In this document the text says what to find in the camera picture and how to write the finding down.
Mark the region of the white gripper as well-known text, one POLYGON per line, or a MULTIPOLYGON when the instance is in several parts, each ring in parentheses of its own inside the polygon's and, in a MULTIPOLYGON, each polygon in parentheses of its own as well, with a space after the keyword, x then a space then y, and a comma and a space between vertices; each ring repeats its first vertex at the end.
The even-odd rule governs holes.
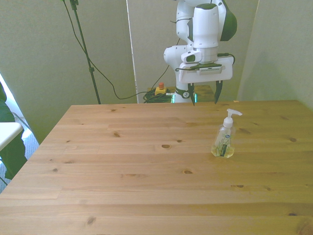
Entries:
POLYGON ((214 103, 219 100, 223 80, 232 78, 233 57, 219 57, 217 61, 209 64, 200 63, 181 63, 178 68, 178 78, 180 83, 188 83, 188 92, 190 99, 195 105, 194 83, 216 81, 216 91, 214 94, 214 103))

